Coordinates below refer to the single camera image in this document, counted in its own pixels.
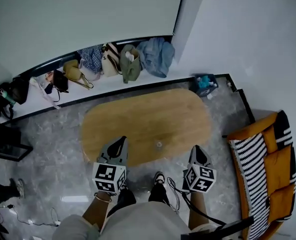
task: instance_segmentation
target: white shoe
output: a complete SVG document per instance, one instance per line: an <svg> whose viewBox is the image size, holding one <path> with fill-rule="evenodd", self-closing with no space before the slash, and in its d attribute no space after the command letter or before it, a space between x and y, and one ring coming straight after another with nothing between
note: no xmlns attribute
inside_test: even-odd
<svg viewBox="0 0 296 240"><path fill-rule="evenodd" d="M122 190L128 190L128 189L129 189L128 185L127 185L126 181L124 181L119 190L122 191Z"/></svg>
<svg viewBox="0 0 296 240"><path fill-rule="evenodd" d="M18 181L16 182L16 187L18 192L20 193L20 198L25 198L25 191L24 191L24 181L22 178L19 178Z"/></svg>
<svg viewBox="0 0 296 240"><path fill-rule="evenodd" d="M156 185L156 184L164 185L165 184L165 176L161 171L156 172L154 179L153 179L153 184L154 185Z"/></svg>

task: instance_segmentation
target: tan handbag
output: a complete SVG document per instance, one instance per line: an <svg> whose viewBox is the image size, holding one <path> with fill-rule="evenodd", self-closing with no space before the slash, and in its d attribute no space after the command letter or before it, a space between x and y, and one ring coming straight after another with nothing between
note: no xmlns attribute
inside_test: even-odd
<svg viewBox="0 0 296 240"><path fill-rule="evenodd" d="M86 79L85 75L78 68L78 60L74 59L65 62L63 64L63 71L64 76L70 81L73 81L76 84L87 88L88 90L94 88L94 85Z"/></svg>
<svg viewBox="0 0 296 240"><path fill-rule="evenodd" d="M106 77L112 77L117 74L122 74L119 59L120 55L117 48L110 42L105 43L102 48L101 68Z"/></svg>

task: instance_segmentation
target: orange cushion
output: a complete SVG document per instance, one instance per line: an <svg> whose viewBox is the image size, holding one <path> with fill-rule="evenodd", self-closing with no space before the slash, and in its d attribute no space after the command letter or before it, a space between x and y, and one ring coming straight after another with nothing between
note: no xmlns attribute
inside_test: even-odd
<svg viewBox="0 0 296 240"><path fill-rule="evenodd" d="M275 131L274 126L270 126L266 130L262 132L264 143L267 146L268 154L273 153L278 150L276 138L275 138Z"/></svg>
<svg viewBox="0 0 296 240"><path fill-rule="evenodd" d="M290 145L263 158L268 196L290 184L290 158Z"/></svg>
<svg viewBox="0 0 296 240"><path fill-rule="evenodd" d="M277 115L278 113L274 112L271 115L252 123L251 125L235 131L227 136L227 140L245 140L261 133L276 121Z"/></svg>
<svg viewBox="0 0 296 240"><path fill-rule="evenodd" d="M295 185L291 184L282 189L276 190L270 195L270 211L268 223L290 214L293 202Z"/></svg>

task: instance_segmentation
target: orange sofa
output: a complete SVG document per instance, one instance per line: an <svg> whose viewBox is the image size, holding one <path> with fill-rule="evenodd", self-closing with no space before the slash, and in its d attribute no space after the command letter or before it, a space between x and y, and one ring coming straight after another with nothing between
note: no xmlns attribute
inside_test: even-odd
<svg viewBox="0 0 296 240"><path fill-rule="evenodd" d="M227 136L239 185L244 239L269 239L291 217L296 191L293 139L284 111Z"/></svg>

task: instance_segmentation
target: wooden coffee table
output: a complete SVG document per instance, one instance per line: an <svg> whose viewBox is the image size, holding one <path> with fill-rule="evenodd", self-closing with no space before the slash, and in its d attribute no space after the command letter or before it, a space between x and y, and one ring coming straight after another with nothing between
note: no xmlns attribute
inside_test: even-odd
<svg viewBox="0 0 296 240"><path fill-rule="evenodd" d="M120 136L128 138L127 165L136 166L182 155L206 143L210 117L203 101L187 89L99 104L85 115L81 142L89 161L96 162L103 145Z"/></svg>

